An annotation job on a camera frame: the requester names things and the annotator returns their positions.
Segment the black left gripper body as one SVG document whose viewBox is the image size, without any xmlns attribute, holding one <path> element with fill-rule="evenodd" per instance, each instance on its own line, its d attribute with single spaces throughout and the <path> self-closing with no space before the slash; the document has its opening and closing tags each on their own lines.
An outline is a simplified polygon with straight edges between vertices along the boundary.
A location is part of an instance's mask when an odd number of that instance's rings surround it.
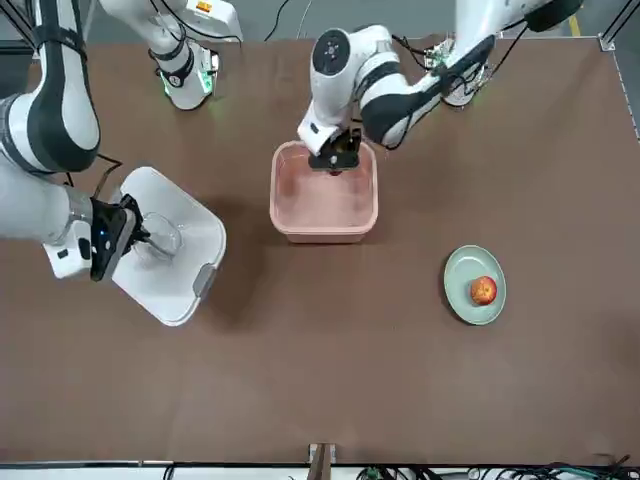
<svg viewBox="0 0 640 480">
<path fill-rule="evenodd" d="M 327 141 L 317 155 L 309 154 L 312 170 L 353 170 L 359 166 L 360 128 L 347 129 L 334 140 Z"/>
</svg>

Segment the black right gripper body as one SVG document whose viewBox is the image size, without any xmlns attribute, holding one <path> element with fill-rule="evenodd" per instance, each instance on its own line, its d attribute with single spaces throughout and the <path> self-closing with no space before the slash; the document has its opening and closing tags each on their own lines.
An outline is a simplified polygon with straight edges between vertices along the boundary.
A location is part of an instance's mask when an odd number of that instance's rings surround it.
<svg viewBox="0 0 640 480">
<path fill-rule="evenodd" d="M 130 250 L 134 218 L 132 213 L 119 206 L 119 202 L 105 203 L 91 198 L 90 277 L 95 282 L 111 278 L 121 257 Z"/>
</svg>

